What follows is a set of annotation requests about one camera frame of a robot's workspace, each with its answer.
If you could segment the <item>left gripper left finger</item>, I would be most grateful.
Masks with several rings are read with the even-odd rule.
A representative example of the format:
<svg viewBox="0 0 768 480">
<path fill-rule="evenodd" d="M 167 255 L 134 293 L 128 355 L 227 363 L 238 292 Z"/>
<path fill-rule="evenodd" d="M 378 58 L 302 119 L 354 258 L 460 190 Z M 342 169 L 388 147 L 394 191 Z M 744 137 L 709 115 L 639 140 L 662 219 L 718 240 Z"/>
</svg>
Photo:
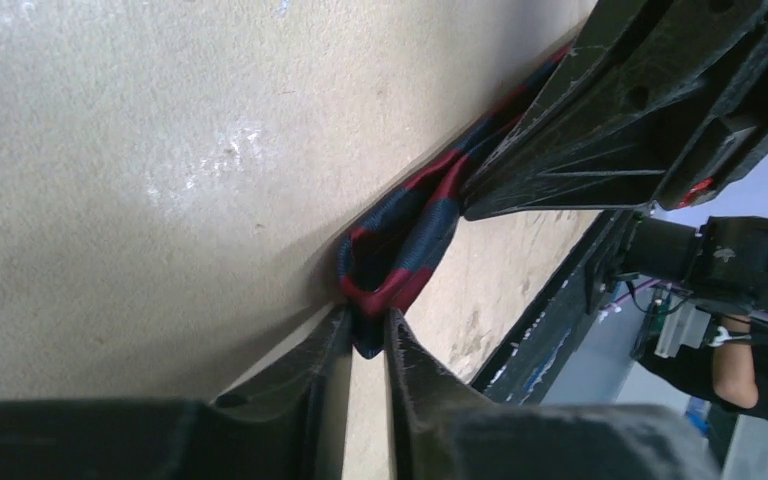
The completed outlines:
<svg viewBox="0 0 768 480">
<path fill-rule="evenodd" d="M 211 402 L 0 401 L 0 479 L 337 479 L 351 313 Z"/>
</svg>

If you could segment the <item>red navy striped tie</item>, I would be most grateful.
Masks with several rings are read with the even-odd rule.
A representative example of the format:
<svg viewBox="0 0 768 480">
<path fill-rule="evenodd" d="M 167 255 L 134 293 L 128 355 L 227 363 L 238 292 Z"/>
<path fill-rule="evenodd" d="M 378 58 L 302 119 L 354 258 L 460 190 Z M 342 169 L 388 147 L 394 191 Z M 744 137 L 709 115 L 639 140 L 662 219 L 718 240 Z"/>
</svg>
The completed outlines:
<svg viewBox="0 0 768 480">
<path fill-rule="evenodd" d="M 410 308 L 452 242 L 462 216 L 462 185 L 512 131 L 569 49 L 556 51 L 342 234 L 336 277 L 360 356 L 372 359 L 383 350 L 390 310 Z"/>
</svg>

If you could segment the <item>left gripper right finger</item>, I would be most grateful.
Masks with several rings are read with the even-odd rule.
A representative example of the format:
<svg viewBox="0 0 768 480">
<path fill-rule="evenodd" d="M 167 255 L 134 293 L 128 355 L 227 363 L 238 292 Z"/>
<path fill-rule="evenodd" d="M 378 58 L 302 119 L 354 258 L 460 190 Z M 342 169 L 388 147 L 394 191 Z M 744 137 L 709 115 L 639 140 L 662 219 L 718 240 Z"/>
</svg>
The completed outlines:
<svg viewBox="0 0 768 480">
<path fill-rule="evenodd" d="M 717 479 L 699 435 L 656 405 L 499 404 L 384 328 L 394 479 Z"/>
</svg>

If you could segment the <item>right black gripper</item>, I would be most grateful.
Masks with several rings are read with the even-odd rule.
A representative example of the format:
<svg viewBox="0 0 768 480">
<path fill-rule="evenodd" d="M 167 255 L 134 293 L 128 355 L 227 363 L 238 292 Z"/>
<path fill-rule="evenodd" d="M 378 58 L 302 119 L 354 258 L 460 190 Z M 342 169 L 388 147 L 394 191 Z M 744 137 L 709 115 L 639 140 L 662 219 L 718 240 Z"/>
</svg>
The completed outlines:
<svg viewBox="0 0 768 480">
<path fill-rule="evenodd" d="M 667 210 L 768 154 L 768 1 L 600 1 L 466 182 L 464 215 Z"/>
</svg>

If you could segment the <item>person forearm in background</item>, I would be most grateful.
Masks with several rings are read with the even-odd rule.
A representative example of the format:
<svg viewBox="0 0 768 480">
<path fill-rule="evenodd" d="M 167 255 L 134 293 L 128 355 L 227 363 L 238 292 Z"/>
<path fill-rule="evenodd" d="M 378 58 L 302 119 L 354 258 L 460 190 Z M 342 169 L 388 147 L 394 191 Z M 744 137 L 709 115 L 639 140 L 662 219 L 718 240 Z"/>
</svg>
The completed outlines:
<svg viewBox="0 0 768 480">
<path fill-rule="evenodd" d="M 713 390 L 721 400 L 744 410 L 755 407 L 759 391 L 752 347 L 741 343 L 715 347 L 712 380 Z"/>
</svg>

